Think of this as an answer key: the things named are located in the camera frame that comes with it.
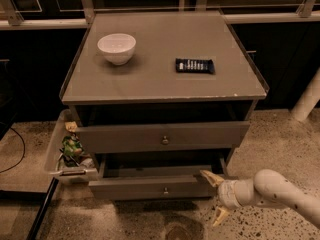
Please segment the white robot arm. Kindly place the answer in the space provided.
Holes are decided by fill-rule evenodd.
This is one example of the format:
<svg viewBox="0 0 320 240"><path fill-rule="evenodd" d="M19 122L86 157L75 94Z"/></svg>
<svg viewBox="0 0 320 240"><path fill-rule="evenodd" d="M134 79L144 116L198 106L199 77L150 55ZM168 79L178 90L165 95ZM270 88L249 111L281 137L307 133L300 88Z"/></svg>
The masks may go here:
<svg viewBox="0 0 320 240"><path fill-rule="evenodd" d="M213 226L221 224L235 209L244 206L290 208L320 229L320 199L304 193L280 173L263 169L252 178L226 180L210 171L201 175L217 189L220 206L216 208Z"/></svg>

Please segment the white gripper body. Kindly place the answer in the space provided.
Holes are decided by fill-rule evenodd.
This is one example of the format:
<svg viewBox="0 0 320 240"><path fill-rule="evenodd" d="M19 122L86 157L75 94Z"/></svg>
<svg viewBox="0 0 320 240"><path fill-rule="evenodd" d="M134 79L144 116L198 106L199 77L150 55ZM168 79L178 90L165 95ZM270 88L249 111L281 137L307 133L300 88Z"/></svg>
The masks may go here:
<svg viewBox="0 0 320 240"><path fill-rule="evenodd" d="M218 199L220 203L230 210L241 207L235 194L235 183L235 180L226 180L218 187Z"/></svg>

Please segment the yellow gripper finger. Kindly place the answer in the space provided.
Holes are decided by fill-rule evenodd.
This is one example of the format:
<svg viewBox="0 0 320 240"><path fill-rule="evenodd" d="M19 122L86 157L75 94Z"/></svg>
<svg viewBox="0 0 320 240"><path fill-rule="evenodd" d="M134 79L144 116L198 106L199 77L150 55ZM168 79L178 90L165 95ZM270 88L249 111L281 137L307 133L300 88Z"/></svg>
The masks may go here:
<svg viewBox="0 0 320 240"><path fill-rule="evenodd" d="M213 218L213 227L219 226L231 213L231 210L224 206L217 206Z"/></svg>
<svg viewBox="0 0 320 240"><path fill-rule="evenodd" d="M201 170L200 174L209 182L209 184L213 187L219 187L221 183L224 181L224 179L217 175L214 174L208 170Z"/></svg>

